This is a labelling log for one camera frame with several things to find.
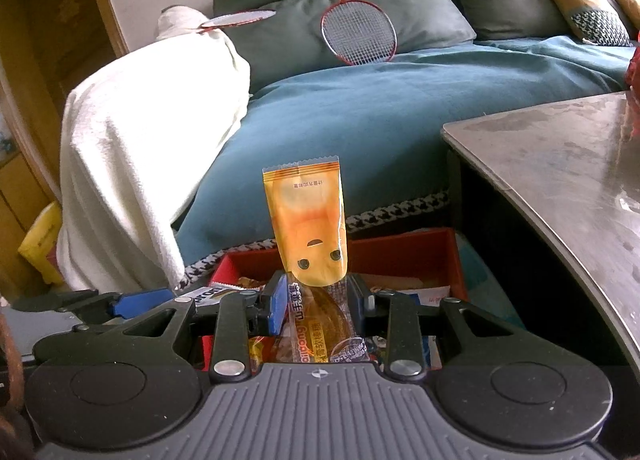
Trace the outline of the orange bread packet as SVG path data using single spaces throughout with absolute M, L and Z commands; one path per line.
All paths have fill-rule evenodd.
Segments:
M 293 362 L 367 362 L 347 306 L 348 252 L 340 159 L 262 170 L 288 291 Z

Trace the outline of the white spicy strip packet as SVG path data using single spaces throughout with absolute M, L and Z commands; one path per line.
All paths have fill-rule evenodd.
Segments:
M 416 305 L 420 306 L 420 315 L 430 315 L 439 308 L 440 302 L 450 295 L 450 287 L 433 287 L 421 289 L 400 290 L 400 295 L 407 295 Z M 421 331 L 423 356 L 428 370 L 442 369 L 442 358 L 440 357 L 437 338 L 434 330 Z

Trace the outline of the red cardboard box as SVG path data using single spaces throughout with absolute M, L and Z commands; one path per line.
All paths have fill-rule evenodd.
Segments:
M 449 286 L 450 295 L 464 301 L 469 298 L 451 228 L 352 240 L 348 243 L 348 266 L 362 276 L 416 278 L 424 288 Z M 282 272 L 282 264 L 276 249 L 227 252 L 209 282 L 232 287 L 256 283 L 262 290 L 277 271 Z M 250 358 L 253 370 L 264 362 L 291 362 L 286 315 L 277 336 L 250 337 Z

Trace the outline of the yellow container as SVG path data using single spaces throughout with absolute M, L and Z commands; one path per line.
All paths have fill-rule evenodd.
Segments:
M 64 279 L 58 269 L 56 243 L 62 226 L 62 209 L 49 203 L 36 217 L 17 252 L 38 272 L 48 285 L 60 285 Z

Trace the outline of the white towel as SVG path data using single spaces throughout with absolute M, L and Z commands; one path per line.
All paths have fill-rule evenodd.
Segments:
M 56 259 L 68 287 L 132 293 L 180 283 L 172 225 L 250 100 L 250 66 L 223 31 L 201 31 L 204 22 L 172 6 L 153 43 L 67 96 Z

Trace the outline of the teal sofa blanket houndstooth trim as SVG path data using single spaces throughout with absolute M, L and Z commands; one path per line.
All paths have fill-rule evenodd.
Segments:
M 467 42 L 269 84 L 180 217 L 183 286 L 226 252 L 273 246 L 265 169 L 337 157 L 350 233 L 414 219 L 448 200 L 445 123 L 620 92 L 632 54 L 567 36 Z

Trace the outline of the dark coffee table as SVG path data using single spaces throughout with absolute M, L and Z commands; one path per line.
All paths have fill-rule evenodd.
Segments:
M 524 325 L 639 380 L 639 116 L 627 92 L 450 122 L 464 231 Z

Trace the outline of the red badminton racket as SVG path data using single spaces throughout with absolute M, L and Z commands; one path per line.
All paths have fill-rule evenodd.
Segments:
M 323 12 L 320 30 L 330 51 L 350 66 L 389 62 L 396 54 L 395 27 L 370 1 L 337 0 Z

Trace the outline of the wooden cabinet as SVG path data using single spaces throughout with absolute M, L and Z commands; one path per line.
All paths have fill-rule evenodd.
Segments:
M 46 289 L 17 248 L 60 193 L 66 96 L 116 56 L 96 0 L 1 0 L 1 116 L 16 150 L 1 160 L 1 292 Z

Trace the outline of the red fruit bag on table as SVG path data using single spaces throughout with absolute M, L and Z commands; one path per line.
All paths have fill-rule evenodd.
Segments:
M 639 137 L 639 80 L 640 80 L 640 46 L 634 49 L 626 70 L 625 81 L 628 86 L 627 106 L 631 113 L 631 136 Z

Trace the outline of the orange patterned cushion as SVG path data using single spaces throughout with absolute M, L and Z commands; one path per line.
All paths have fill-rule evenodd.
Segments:
M 608 0 L 553 0 L 576 37 L 595 46 L 630 46 L 629 32 Z

